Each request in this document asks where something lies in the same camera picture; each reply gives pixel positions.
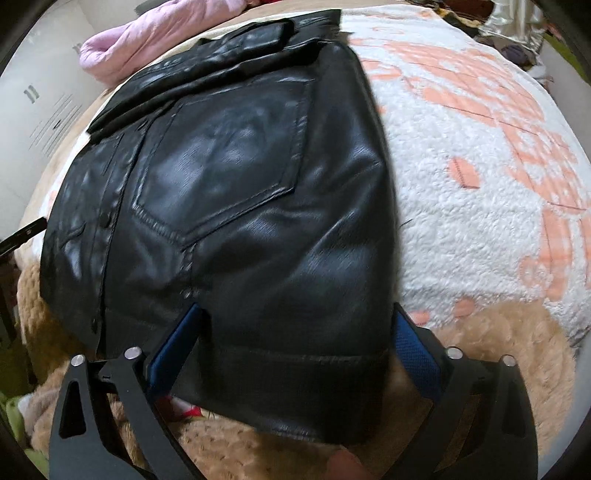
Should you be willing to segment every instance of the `rolled pink fabric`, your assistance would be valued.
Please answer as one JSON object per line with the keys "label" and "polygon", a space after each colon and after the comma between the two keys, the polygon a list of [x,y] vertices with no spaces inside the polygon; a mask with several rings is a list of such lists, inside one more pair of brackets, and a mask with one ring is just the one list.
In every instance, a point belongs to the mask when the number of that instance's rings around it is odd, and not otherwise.
{"label": "rolled pink fabric", "polygon": [[239,15],[246,0],[170,0],[137,20],[90,37],[80,66],[114,87],[182,41]]}

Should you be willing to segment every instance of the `brown plush fabric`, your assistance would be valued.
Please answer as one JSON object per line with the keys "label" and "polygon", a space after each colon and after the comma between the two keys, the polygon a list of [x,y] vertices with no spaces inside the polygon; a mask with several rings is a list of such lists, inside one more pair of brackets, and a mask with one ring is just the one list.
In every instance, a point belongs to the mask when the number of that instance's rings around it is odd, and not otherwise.
{"label": "brown plush fabric", "polygon": [[[39,296],[38,275],[38,265],[22,273],[18,298],[22,335],[34,358],[35,373],[46,378],[31,400],[44,408],[35,413],[38,419],[31,443],[48,454],[56,399],[48,405],[47,395],[61,384],[67,359],[82,350],[49,315]],[[456,345],[472,358],[497,361],[506,353],[516,357],[534,410],[539,450],[544,453],[570,407],[575,364],[566,337],[541,303],[502,303],[460,319],[436,334],[444,345]],[[121,403],[115,397],[110,400],[130,457],[143,465]],[[372,473],[383,475],[414,436],[430,406],[393,359],[379,431],[371,441],[351,447],[351,451]],[[462,447],[471,422],[470,408],[467,412],[443,463],[453,462]],[[336,449],[256,433],[228,419],[193,419],[169,427],[209,480],[319,480]]]}

